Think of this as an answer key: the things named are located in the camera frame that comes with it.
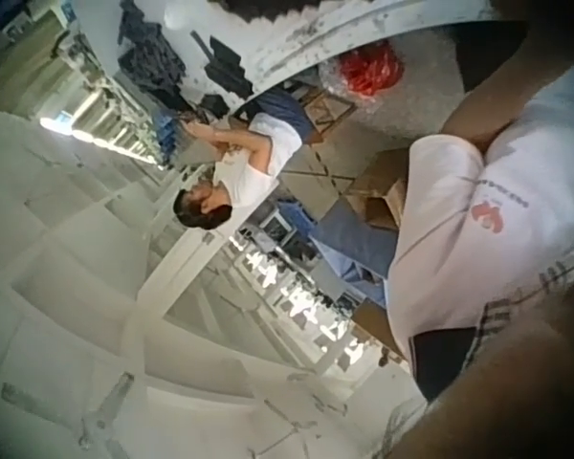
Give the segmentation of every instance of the printed logo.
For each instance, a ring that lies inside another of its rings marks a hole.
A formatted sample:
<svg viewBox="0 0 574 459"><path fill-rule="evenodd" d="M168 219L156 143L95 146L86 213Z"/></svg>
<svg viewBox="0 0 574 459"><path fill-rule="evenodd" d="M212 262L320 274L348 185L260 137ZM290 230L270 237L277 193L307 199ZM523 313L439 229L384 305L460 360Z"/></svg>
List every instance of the printed logo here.
<svg viewBox="0 0 574 459"><path fill-rule="evenodd" d="M492 207L488 201L473 206L470 212L475 222L479 222L484 229L494 234L499 234L504 229L504 220L499 213L499 207Z"/></svg>

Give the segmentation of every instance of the plaid shirt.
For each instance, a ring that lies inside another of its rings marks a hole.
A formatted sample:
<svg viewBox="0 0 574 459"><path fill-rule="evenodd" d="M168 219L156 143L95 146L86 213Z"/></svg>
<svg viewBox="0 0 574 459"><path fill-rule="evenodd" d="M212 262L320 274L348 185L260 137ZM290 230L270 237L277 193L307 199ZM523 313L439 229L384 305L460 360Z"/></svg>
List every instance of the plaid shirt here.
<svg viewBox="0 0 574 459"><path fill-rule="evenodd" d="M538 273L531 287L512 290L509 295L487 303L476 326L475 339L463 363L468 368L485 343L524 311L540 304L548 295L564 292L574 283L574 251Z"/></svg>

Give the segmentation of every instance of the hanging clothes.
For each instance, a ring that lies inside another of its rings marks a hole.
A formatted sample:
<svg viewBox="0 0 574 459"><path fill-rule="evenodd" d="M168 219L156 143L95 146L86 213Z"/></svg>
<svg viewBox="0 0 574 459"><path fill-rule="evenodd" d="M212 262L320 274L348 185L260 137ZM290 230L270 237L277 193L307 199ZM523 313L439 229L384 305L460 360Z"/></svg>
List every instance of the hanging clothes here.
<svg viewBox="0 0 574 459"><path fill-rule="evenodd" d="M127 39L133 45L119 58L121 70L165 108L193 112L179 89L186 66L168 44L162 26L144 21L144 13L133 0L121 0L121 9L118 43Z"/></svg>

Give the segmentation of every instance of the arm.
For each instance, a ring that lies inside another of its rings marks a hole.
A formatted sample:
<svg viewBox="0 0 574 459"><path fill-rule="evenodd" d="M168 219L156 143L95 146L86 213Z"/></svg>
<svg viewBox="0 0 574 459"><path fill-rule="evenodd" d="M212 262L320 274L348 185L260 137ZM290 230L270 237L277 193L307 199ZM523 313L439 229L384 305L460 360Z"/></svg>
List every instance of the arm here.
<svg viewBox="0 0 574 459"><path fill-rule="evenodd" d="M225 142L209 142L217 150L219 161L223 159L227 151L230 149L230 144Z"/></svg>
<svg viewBox="0 0 574 459"><path fill-rule="evenodd" d="M464 98L441 133L465 139L484 153L525 104L573 64L573 44L531 28L517 52Z"/></svg>
<svg viewBox="0 0 574 459"><path fill-rule="evenodd" d="M249 165L264 174L268 173L268 164L272 156L270 137L246 129L215 129L214 137L220 142L246 148L251 153Z"/></svg>
<svg viewBox="0 0 574 459"><path fill-rule="evenodd" d="M251 167L264 174L268 173L273 146L270 137L246 129L218 129L199 122L190 122L185 128L193 137L212 144L227 143L246 148L251 153Z"/></svg>

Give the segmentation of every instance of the blue jeans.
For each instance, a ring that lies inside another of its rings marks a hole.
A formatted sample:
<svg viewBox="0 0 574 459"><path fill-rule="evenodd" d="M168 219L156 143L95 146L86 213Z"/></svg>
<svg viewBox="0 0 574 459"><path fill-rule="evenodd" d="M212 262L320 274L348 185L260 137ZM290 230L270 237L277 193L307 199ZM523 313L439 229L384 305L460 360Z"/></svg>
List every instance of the blue jeans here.
<svg viewBox="0 0 574 459"><path fill-rule="evenodd" d="M298 132L302 142L306 142L315 129L315 125L299 102L278 86L261 93L236 113L242 112L247 114L249 120L252 120L258 113L267 113L277 120L285 121Z"/></svg>

